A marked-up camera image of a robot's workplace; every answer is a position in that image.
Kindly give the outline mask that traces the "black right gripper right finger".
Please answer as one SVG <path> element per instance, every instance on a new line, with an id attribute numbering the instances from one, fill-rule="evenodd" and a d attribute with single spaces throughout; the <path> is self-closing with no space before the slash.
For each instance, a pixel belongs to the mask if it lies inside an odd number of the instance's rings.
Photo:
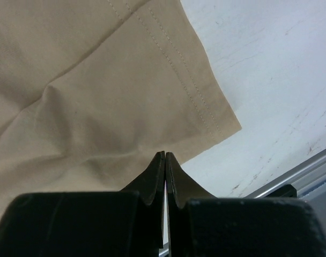
<path id="1" fill-rule="evenodd" d="M 263 198 L 218 198 L 166 154 L 170 256 L 326 256 L 326 236 L 291 185 Z"/>

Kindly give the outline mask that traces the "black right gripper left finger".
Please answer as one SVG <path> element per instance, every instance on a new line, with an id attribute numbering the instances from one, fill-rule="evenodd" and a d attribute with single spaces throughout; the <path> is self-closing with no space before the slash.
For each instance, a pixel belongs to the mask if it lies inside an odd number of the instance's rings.
<path id="1" fill-rule="evenodd" d="M 0 256 L 158 256 L 165 153 L 116 192 L 26 193 L 0 220 Z"/>

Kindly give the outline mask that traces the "beige t shirt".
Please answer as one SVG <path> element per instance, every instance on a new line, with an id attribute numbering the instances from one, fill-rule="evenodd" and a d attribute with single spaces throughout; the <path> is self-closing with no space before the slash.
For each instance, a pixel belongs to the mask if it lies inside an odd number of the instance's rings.
<path id="1" fill-rule="evenodd" d="M 0 1 L 0 213 L 120 189 L 240 128 L 180 1 Z"/>

